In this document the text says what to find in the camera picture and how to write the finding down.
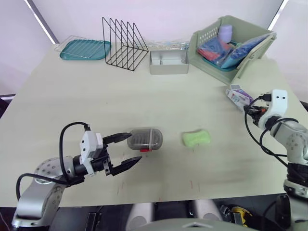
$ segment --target plastic bag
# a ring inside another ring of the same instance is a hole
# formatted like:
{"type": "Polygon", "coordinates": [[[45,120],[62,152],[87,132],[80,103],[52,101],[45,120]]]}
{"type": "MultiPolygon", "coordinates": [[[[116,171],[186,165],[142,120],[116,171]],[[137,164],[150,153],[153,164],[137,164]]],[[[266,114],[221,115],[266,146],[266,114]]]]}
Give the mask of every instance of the plastic bag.
{"type": "Polygon", "coordinates": [[[224,60],[223,64],[221,65],[221,68],[226,69],[232,66],[237,66],[256,45],[266,39],[269,35],[271,35],[271,33],[251,38],[241,44],[239,47],[235,48],[224,60]]]}
{"type": "Polygon", "coordinates": [[[220,66],[224,59],[230,54],[232,48],[229,44],[214,37],[200,45],[197,51],[211,63],[220,66]]]}

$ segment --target red item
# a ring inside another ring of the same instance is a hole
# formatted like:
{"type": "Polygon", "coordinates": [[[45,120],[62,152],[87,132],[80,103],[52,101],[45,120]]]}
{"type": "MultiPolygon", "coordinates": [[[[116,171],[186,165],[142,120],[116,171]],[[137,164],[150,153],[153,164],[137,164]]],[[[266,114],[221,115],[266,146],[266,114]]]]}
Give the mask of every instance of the red item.
{"type": "Polygon", "coordinates": [[[150,152],[150,151],[152,151],[152,150],[150,150],[150,149],[140,149],[141,153],[146,153],[146,152],[150,152]]]}

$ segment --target yellow object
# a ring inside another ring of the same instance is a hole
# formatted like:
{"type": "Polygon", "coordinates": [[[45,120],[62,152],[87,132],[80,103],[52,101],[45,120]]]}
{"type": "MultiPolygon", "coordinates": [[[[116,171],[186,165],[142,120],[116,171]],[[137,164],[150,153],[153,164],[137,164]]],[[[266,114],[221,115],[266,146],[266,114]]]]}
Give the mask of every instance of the yellow object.
{"type": "Polygon", "coordinates": [[[244,216],[245,216],[245,214],[249,214],[252,217],[252,215],[251,215],[251,213],[247,209],[244,209],[244,208],[241,208],[241,207],[233,207],[231,211],[233,213],[240,213],[241,214],[241,218],[242,218],[243,226],[244,227],[248,227],[247,225],[245,225],[246,220],[244,219],[244,216]]]}
{"type": "Polygon", "coordinates": [[[193,132],[184,132],[182,134],[183,142],[185,146],[193,148],[199,143],[210,143],[211,137],[208,131],[199,130],[193,132]]]}

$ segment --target white wall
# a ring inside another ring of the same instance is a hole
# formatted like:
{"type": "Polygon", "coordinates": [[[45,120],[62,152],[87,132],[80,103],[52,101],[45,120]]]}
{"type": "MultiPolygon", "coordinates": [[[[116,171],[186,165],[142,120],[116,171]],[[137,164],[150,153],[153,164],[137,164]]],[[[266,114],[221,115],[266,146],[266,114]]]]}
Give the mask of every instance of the white wall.
{"type": "Polygon", "coordinates": [[[268,27],[282,0],[34,0],[61,42],[69,35],[102,39],[101,17],[135,22],[149,40],[189,39],[220,16],[268,27]]]}
{"type": "Polygon", "coordinates": [[[23,0],[0,5],[0,95],[17,93],[51,42],[23,0]]]}
{"type": "Polygon", "coordinates": [[[267,51],[299,100],[308,102],[308,0],[289,0],[274,31],[277,39],[267,51]]]}

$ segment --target stainless steel tray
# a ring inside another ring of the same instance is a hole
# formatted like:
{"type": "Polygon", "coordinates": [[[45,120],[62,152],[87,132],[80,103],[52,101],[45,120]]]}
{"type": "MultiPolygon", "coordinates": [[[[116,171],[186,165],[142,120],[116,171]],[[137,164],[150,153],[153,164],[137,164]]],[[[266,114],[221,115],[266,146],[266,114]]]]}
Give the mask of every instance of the stainless steel tray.
{"type": "Polygon", "coordinates": [[[186,50],[150,52],[150,73],[152,75],[186,74],[188,68],[186,50]]]}

